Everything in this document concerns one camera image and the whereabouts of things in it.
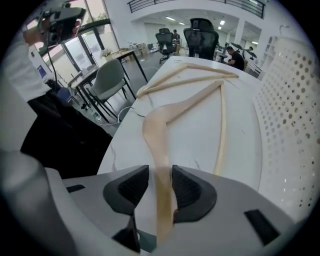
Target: office chair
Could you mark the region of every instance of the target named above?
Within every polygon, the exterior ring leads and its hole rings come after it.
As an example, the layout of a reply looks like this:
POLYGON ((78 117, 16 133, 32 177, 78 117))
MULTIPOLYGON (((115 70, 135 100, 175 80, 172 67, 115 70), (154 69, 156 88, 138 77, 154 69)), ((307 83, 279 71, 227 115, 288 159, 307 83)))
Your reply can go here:
POLYGON ((108 102, 113 95, 122 90, 125 99, 127 100, 126 90, 124 86, 127 86, 134 99, 136 96, 129 86, 125 72, 122 68, 121 62, 118 59, 113 59, 103 64, 98 72, 94 85, 87 89, 89 95, 98 103, 100 107, 110 116, 109 112, 117 119, 118 116, 112 112, 104 103, 108 102))
POLYGON ((191 27, 183 30, 189 47, 189 57, 214 60, 219 34, 212 23, 204 18, 190 19, 191 27))
POLYGON ((159 29, 159 33, 155 34, 156 39, 159 43, 159 52, 163 54, 159 63, 169 59, 169 55, 175 51, 173 46, 174 34, 170 32, 168 28, 159 29))
POLYGON ((159 33, 170 33, 170 29, 169 28, 160 28, 159 33))

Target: marble tabletop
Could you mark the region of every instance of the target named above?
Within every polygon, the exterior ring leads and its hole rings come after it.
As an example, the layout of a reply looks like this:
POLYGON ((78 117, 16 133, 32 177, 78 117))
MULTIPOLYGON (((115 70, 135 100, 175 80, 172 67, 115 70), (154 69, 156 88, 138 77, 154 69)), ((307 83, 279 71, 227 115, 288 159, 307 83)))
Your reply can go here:
MULTIPOLYGON (((252 98, 260 89, 261 81, 241 70, 216 61, 172 56, 148 84, 152 84, 181 63, 194 63, 239 75, 239 78, 224 79, 226 147, 221 175, 258 190, 262 170, 262 143, 252 98)), ((215 73, 187 69, 168 79, 167 82, 210 75, 215 73)), ((152 92, 138 98, 132 106, 140 115, 146 116, 152 109, 185 100, 211 83, 212 81, 194 82, 152 92)), ((149 165, 150 170, 153 171, 152 155, 142 134, 143 120, 143 117, 136 115, 132 109, 129 110, 105 153, 98 174, 141 165, 149 165)), ((216 90, 169 124, 170 163, 213 173, 220 141, 220 129, 221 94, 220 90, 216 90)), ((155 186, 151 175, 148 189, 135 209, 137 228, 154 235, 156 233, 155 214, 155 186)))

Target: floor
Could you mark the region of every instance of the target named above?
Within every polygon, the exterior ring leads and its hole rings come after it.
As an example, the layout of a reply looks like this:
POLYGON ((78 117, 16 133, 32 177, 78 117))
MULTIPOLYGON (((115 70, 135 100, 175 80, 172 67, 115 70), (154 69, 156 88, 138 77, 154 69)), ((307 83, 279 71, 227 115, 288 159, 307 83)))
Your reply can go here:
MULTIPOLYGON (((159 59, 161 57, 162 57, 162 54, 159 52, 153 52, 148 55, 137 57, 140 61, 140 65, 142 66, 143 71, 144 71, 145 76, 148 79, 148 81, 154 76, 154 74, 158 71, 158 69, 161 67, 161 65, 163 65, 163 63, 165 63, 165 61, 164 61, 164 62, 162 62, 162 64, 159 64, 159 59)), ((144 79, 142 73, 139 70, 137 63, 134 60, 129 61, 129 62, 125 62, 122 65, 123 65, 128 77, 130 79, 129 82, 130 82, 130 85, 131 85, 131 88, 132 88, 134 94, 137 94, 137 91, 142 86, 145 86, 147 84, 146 80, 144 79)), ((113 108, 113 112, 116 114, 116 116, 119 114, 119 112, 123 108, 131 106, 133 104, 133 102, 135 101, 133 96, 130 94, 129 90, 126 89, 126 86, 124 88, 127 92, 127 95, 129 95, 128 96, 129 100, 125 99, 122 91, 119 91, 118 93, 116 93, 114 96, 112 96, 108 100, 108 102, 111 104, 111 106, 113 108)), ((82 105, 83 101, 79 97, 76 97, 76 99, 79 101, 80 106, 77 105, 76 103, 73 103, 73 106, 75 109, 79 110, 85 117, 87 117, 91 121, 95 122, 97 125, 100 125, 111 136, 115 135, 117 128, 119 127, 119 124, 106 125, 107 122, 105 122, 103 119, 101 119, 100 121, 96 120, 93 117, 93 113, 95 112, 95 109, 94 108, 89 108, 88 110, 81 109, 81 105, 82 105)), ((120 118, 123 119, 128 111, 129 111, 129 109, 125 109, 123 111, 123 113, 121 113, 120 118)), ((107 114, 105 114, 105 116, 111 124, 117 123, 117 119, 115 117, 108 116, 107 114)))

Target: black rubber pad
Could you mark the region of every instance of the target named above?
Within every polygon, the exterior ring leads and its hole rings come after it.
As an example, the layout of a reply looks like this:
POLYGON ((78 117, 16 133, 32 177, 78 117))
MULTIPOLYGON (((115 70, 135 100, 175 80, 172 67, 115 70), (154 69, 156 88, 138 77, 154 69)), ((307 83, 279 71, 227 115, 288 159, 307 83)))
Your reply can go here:
POLYGON ((172 188, 178 206, 175 223, 199 221, 217 202, 216 189, 210 183, 178 165, 172 166, 172 188))
POLYGON ((249 210, 244 214, 254 228, 256 234, 259 236, 263 245, 266 246, 280 235, 260 210, 249 210))
POLYGON ((117 213, 133 216, 149 185, 149 166, 143 165, 105 185, 103 197, 117 213))

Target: window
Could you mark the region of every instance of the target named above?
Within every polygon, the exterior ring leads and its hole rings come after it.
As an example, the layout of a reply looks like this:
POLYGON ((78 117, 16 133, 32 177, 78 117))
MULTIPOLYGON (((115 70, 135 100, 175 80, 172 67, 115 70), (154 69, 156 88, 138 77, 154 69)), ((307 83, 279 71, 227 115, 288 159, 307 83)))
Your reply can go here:
MULTIPOLYGON (((58 45, 50 50, 50 57, 57 73, 57 79, 62 85, 66 85, 78 73, 78 71, 69 60, 65 50, 61 45, 58 45)), ((48 54, 44 55, 42 59, 47 64, 52 73, 54 73, 48 54)))
POLYGON ((100 21, 107 19, 107 12, 105 10, 105 5, 102 3, 103 0, 86 0, 93 21, 100 21))
POLYGON ((101 48, 99 46, 96 35, 94 33, 85 33, 82 35, 82 38, 83 38, 86 46, 89 48, 89 51, 92 54, 92 58, 93 58, 94 62, 99 67, 101 67, 103 64, 105 64, 106 60, 104 58, 100 57, 101 48))
POLYGON ((81 70, 86 69, 92 64, 77 37, 66 42, 65 46, 81 70))

